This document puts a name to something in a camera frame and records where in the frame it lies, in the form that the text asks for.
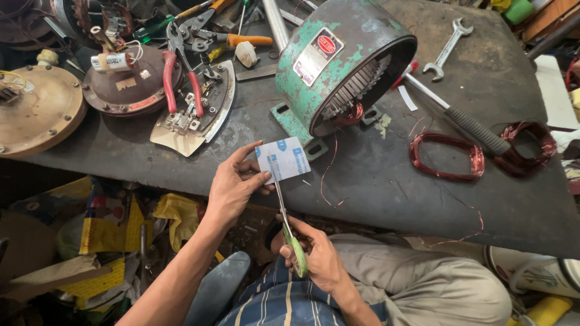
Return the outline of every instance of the blue striped shirt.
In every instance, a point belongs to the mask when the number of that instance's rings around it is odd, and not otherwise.
[[[385,324],[385,303],[370,307]],[[266,274],[246,288],[233,310],[219,323],[226,325],[343,326],[345,322],[336,301],[309,277],[290,273],[284,258],[279,256]]]

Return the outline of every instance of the red oval logo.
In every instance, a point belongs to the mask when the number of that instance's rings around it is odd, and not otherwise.
[[[334,45],[330,37],[324,35],[318,37],[318,45],[326,53],[332,53],[336,49],[336,45]]]

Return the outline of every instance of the workbench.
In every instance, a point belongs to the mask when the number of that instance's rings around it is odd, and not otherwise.
[[[297,4],[289,0],[278,2],[289,12]],[[392,0],[383,5],[417,36],[416,59],[421,65],[415,76],[444,100],[464,109],[496,133],[507,122],[546,121],[534,70],[500,15],[428,1]],[[302,18],[306,13],[308,9],[302,5],[296,11]],[[432,83],[433,74],[423,75],[420,70],[425,63],[435,61],[453,32],[453,19],[458,17],[464,17],[463,25],[474,26],[474,31],[451,52],[444,66],[445,78]],[[244,27],[244,33],[271,36],[265,20]],[[261,60],[256,67],[275,63],[268,58],[270,49],[257,48]],[[227,52],[222,60],[231,56]],[[246,70],[239,62],[234,67],[236,72]],[[336,135],[325,137],[329,151],[311,162],[312,172],[281,183],[288,208],[450,239],[478,232],[479,211],[483,232],[467,241],[580,259],[580,216],[558,157],[553,157],[540,173],[525,179],[511,178],[489,159],[485,173],[475,183],[448,182],[422,174],[409,160],[408,146],[413,136],[424,127],[459,134],[427,97],[412,85],[404,85],[419,110],[410,116],[399,92],[390,90],[376,103],[391,118],[388,125],[388,119],[383,119],[372,126],[345,127]],[[269,112],[280,101],[273,76],[239,82],[227,125],[219,137],[191,157],[149,141],[159,112],[114,118],[90,109],[84,122],[65,141],[22,160],[208,195],[218,164],[237,148],[260,139],[268,143],[287,137]],[[332,204],[329,205],[321,196],[321,177],[333,160],[335,143],[336,158],[322,185]],[[422,148],[436,169],[469,173],[465,153],[430,143]],[[267,198],[255,195],[251,201],[278,206],[275,194]]]

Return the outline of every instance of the black rubber grip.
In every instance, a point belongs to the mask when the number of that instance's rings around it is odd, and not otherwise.
[[[445,111],[458,126],[470,134],[476,141],[486,146],[494,156],[503,155],[512,146],[489,129],[482,126],[477,120],[458,108],[450,107]]]

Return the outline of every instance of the capacitor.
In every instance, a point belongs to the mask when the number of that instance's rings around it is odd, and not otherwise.
[[[135,68],[132,63],[131,55],[128,53],[101,53],[97,56],[90,57],[90,63],[95,71],[99,74],[105,74],[109,71],[129,71]]]

